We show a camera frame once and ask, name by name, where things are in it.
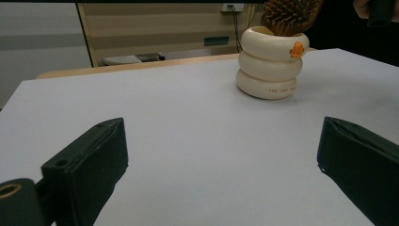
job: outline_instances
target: stacked ring pot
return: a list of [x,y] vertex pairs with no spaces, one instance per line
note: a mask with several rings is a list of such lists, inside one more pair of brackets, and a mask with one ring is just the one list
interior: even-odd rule
[[251,27],[241,38],[237,86],[262,99],[277,100],[296,89],[296,76],[302,70],[302,56],[309,49],[306,35],[274,36],[265,26]]

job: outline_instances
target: screw hole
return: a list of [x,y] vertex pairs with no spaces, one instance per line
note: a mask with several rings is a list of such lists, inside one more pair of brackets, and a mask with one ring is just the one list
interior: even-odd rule
[[58,162],[56,162],[56,166],[57,167],[63,167],[65,165],[67,165],[68,160],[59,160]]
[[20,184],[11,184],[0,187],[0,200],[17,193],[21,187]]

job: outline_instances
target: white table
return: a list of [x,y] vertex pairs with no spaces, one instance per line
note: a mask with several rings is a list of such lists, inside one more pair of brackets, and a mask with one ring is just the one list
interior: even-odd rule
[[317,167],[325,116],[399,143],[399,69],[307,53],[294,95],[252,98],[236,59],[24,81],[0,112],[0,182],[125,119],[130,167],[96,225],[372,225]]

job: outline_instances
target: wooden table edge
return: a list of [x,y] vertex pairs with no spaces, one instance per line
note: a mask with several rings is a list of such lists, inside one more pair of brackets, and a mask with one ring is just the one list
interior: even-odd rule
[[36,78],[44,79],[44,78],[58,78],[58,77],[69,77],[69,76],[77,76],[77,75],[88,75],[88,74],[95,74],[95,73],[122,72],[122,71],[129,71],[129,70],[159,68],[159,67],[167,67],[167,66],[175,66],[175,65],[182,65],[182,64],[191,64],[191,63],[201,63],[201,62],[207,62],[207,61],[213,61],[213,60],[224,60],[224,59],[233,59],[233,58],[238,58],[238,54],[217,55],[217,56],[200,56],[200,57],[171,59],[171,60],[163,60],[163,61],[136,63],[136,64],[123,64],[123,65],[105,66],[105,67],[97,67],[97,68],[54,71],[54,72],[42,73],[39,76],[37,76]]

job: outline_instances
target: white wall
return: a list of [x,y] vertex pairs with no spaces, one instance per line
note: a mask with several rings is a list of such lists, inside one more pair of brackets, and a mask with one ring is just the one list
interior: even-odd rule
[[87,67],[75,4],[0,3],[0,107],[23,80]]

